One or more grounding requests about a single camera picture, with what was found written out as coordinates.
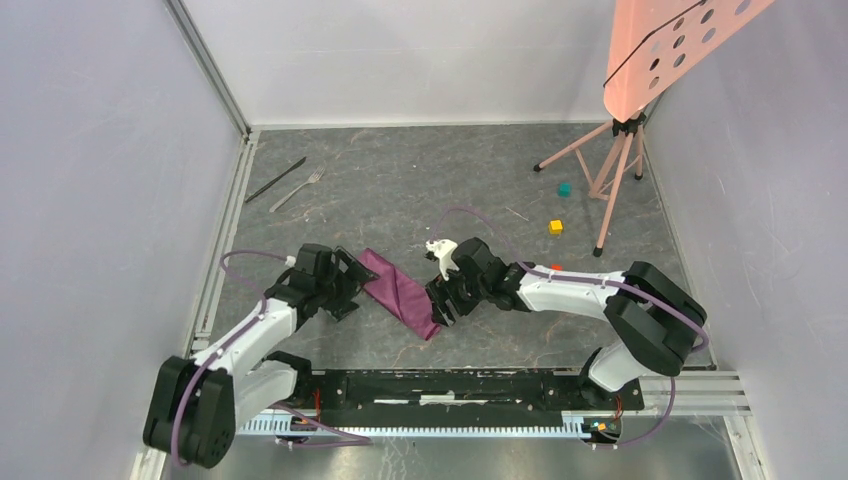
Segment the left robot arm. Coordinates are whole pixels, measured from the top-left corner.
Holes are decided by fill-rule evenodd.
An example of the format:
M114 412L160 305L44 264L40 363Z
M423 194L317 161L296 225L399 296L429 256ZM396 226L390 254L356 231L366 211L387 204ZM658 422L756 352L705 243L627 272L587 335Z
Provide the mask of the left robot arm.
M218 341L191 357L171 356L159 368L143 443L180 466L217 466L237 430L262 411L315 399L312 364L277 350L319 311L340 321L379 276L348 250L305 243L259 300Z

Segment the silver fork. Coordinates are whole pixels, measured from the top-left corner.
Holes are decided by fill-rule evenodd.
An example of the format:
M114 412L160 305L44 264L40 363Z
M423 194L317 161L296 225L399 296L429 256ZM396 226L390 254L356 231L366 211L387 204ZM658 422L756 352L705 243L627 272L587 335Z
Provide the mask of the silver fork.
M313 173L312 173L312 174L308 177L308 179L307 179L305 182L303 182L301 185L299 185L299 186L295 187L295 188L294 188L291 192L289 192L287 195L285 195L285 196L284 196L284 197L282 197L281 199L277 200L277 201L276 201L276 202L275 202L275 203L274 203L274 204L273 204L273 205L269 208L268 212L269 212L269 213L274 213L274 212L276 212L276 211L277 211L280 207L282 207L285 203L287 203L289 200L291 200L291 199L292 199L295 195L297 195L297 194L298 194L301 190L303 190L303 189L304 189L304 188L306 188L307 186L314 185L314 184L318 183L318 182L320 181L320 179L322 178L322 176L324 175L325 171L326 171L326 167L325 167L325 166L321 166L321 167L317 168L317 169L316 169L316 170L315 170L315 171L314 171L314 172L313 172Z

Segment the purple cloth napkin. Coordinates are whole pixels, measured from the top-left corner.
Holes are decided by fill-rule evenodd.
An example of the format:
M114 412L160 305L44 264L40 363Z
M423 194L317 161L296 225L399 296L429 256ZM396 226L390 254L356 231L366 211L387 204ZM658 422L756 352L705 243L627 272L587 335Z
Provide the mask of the purple cloth napkin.
M441 326L433 320L431 300L423 286L371 249L363 250L357 259L377 275L376 280L364 286L372 299L422 340L428 341L440 332Z

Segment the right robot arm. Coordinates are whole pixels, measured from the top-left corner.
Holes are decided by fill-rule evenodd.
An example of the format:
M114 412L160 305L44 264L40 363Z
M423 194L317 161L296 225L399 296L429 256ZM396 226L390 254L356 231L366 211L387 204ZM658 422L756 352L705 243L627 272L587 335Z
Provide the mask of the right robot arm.
M617 340L590 356L577 382L580 400L591 408L606 406L642 376L677 376L688 356L708 345L704 308L650 263L635 261L609 273L508 264L477 237L430 240L426 249L439 267L426 290L442 325L482 302L502 311L564 312L608 323Z

